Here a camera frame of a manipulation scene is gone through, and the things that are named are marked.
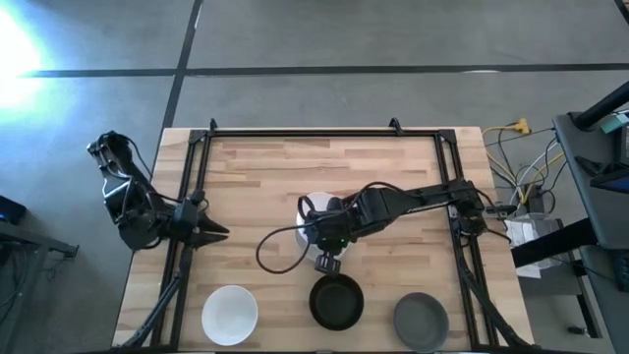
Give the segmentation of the clear plastic bag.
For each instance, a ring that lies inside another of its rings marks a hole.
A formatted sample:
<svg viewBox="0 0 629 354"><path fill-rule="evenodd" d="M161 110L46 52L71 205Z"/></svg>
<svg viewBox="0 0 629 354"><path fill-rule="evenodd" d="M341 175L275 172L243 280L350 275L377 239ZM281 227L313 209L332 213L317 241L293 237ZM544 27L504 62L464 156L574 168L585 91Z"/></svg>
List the clear plastic bag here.
<svg viewBox="0 0 629 354"><path fill-rule="evenodd" d="M507 219L506 225L506 235L512 241L511 248L538 240L546 234L559 229L559 223L556 219L531 218L528 215ZM541 279L544 270L559 266L563 261L564 258L562 256L552 256L530 265L517 266L516 272L519 277Z"/></svg>

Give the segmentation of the black laptop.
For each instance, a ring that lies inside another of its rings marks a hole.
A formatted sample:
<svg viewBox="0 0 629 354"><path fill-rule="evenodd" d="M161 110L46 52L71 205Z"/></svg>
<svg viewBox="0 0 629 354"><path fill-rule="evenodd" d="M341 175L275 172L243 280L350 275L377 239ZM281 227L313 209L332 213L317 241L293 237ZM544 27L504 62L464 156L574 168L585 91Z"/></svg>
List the black laptop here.
<svg viewBox="0 0 629 354"><path fill-rule="evenodd" d="M629 194L629 165L620 162L596 162L579 155L575 160L591 178L591 187Z"/></svg>

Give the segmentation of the black bowl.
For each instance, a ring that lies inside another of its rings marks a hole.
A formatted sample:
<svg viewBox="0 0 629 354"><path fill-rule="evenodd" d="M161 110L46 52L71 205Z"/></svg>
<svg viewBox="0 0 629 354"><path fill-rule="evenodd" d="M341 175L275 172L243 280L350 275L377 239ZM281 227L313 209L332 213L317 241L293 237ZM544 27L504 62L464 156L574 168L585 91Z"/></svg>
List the black bowl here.
<svg viewBox="0 0 629 354"><path fill-rule="evenodd" d="M341 331L359 321L365 298L360 285L352 277L339 273L325 275L314 284L309 306L320 326Z"/></svg>

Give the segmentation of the black pole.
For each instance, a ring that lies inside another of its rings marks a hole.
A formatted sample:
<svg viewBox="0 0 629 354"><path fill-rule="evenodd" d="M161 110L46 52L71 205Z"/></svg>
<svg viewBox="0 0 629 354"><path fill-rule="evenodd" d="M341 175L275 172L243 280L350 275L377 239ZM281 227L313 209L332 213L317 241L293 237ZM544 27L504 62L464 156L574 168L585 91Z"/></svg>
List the black pole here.
<svg viewBox="0 0 629 354"><path fill-rule="evenodd" d="M586 111L574 116L572 122L580 130L588 130L627 102L629 102L629 81L606 95Z"/></svg>

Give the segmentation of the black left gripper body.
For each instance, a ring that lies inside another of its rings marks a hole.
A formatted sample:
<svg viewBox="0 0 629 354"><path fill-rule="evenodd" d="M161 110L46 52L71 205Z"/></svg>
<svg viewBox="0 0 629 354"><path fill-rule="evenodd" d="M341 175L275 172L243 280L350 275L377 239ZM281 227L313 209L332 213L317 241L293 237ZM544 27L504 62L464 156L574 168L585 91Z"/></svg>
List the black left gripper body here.
<svg viewBox="0 0 629 354"><path fill-rule="evenodd" d="M173 206L169 221L169 239L191 247L201 247L198 204L190 198Z"/></svg>

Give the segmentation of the small teal box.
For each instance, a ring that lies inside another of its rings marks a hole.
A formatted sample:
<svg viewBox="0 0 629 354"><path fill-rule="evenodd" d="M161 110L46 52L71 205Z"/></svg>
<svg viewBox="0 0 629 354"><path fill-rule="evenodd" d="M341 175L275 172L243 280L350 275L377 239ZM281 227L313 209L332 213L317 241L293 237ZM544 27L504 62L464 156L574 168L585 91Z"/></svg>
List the small teal box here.
<svg viewBox="0 0 629 354"><path fill-rule="evenodd" d="M629 110L614 112L600 121L600 129L605 134L610 134L626 125L629 125Z"/></svg>

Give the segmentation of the blue-lit black device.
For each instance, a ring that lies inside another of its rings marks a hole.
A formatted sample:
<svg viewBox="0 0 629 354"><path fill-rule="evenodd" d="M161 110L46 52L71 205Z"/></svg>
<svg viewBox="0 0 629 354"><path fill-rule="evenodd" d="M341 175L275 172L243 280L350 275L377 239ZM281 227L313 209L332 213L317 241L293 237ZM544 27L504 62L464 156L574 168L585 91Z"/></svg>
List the blue-lit black device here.
<svg viewBox="0 0 629 354"><path fill-rule="evenodd" d="M0 222L19 225L27 213L27 208L4 196L0 196Z"/></svg>

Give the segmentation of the grey bowl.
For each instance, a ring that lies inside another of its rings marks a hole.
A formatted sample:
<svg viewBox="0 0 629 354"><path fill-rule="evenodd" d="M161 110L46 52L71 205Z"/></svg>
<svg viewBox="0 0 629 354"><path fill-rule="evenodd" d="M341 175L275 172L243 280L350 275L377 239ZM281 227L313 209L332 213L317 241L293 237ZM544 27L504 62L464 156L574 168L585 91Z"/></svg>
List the grey bowl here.
<svg viewBox="0 0 629 354"><path fill-rule="evenodd" d="M440 350L449 331L444 307L436 298L423 292L406 294L397 302L393 324L398 338L421 354Z"/></svg>

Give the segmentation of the black side desk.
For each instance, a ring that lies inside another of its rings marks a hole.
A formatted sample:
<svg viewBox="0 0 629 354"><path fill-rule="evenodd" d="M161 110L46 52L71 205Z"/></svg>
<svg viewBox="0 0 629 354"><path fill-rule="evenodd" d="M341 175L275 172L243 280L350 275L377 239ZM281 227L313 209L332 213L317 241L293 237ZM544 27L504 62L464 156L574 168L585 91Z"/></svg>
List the black side desk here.
<svg viewBox="0 0 629 354"><path fill-rule="evenodd" d="M21 315L29 305L39 275L50 252L57 252L63 260L73 259L78 245L58 241L30 231L23 226L0 222L0 268L11 266L17 278L13 292L0 302L0 354L13 354L18 331L23 325Z"/></svg>

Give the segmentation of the black metal rig frame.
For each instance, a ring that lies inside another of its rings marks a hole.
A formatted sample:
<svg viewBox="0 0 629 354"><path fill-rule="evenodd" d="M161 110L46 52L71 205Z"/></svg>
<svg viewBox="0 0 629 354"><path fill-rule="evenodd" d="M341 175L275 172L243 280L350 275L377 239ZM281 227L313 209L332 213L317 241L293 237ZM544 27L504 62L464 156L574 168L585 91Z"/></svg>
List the black metal rig frame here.
<svg viewBox="0 0 629 354"><path fill-rule="evenodd" d="M393 324L397 302L424 292L449 319L444 349L527 353L529 320L501 222L485 216L487 232L465 236L455 210L440 207L397 218L351 243L340 272L361 287L365 306L352 327L334 331L313 318L309 297L326 274L295 243L296 214L308 194L344 198L372 182L403 190L473 182L488 196L490 179L479 131L456 129L168 129L151 185L178 199L197 186L206 161L206 215L230 230L201 248L164 239L134 251L112 354L194 352L389 353L403 342ZM221 346L205 335L201 311L226 285L249 290L257 326L242 343Z"/></svg>

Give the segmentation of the black flat bar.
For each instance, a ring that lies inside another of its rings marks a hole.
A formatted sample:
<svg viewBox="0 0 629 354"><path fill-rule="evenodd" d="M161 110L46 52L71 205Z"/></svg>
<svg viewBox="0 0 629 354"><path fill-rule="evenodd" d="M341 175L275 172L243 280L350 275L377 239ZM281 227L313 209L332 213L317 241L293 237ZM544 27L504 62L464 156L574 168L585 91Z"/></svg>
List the black flat bar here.
<svg viewBox="0 0 629 354"><path fill-rule="evenodd" d="M557 230L513 248L511 254L514 265L520 267L597 243L591 221L584 218L567 226L560 224Z"/></svg>

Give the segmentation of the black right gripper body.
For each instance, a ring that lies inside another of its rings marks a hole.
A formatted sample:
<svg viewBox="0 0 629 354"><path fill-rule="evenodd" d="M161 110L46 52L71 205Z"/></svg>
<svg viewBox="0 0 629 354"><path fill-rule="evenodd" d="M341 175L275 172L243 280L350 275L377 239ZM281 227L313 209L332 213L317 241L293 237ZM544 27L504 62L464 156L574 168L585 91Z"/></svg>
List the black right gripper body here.
<svg viewBox="0 0 629 354"><path fill-rule="evenodd" d="M313 211L313 243L325 253L340 254L349 243L374 233L374 195L330 197Z"/></svg>

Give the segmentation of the grey equipment cart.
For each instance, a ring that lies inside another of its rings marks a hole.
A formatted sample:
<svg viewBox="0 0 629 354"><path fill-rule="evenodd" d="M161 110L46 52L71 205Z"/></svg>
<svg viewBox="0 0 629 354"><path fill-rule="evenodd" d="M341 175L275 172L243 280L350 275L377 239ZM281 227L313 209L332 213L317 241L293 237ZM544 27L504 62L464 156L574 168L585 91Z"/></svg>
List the grey equipment cart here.
<svg viewBox="0 0 629 354"><path fill-rule="evenodd" d="M553 120L587 217L598 238L580 253L616 354L629 354L629 194L590 186L577 155L596 162L620 162L620 141L599 129L580 130L571 115Z"/></svg>

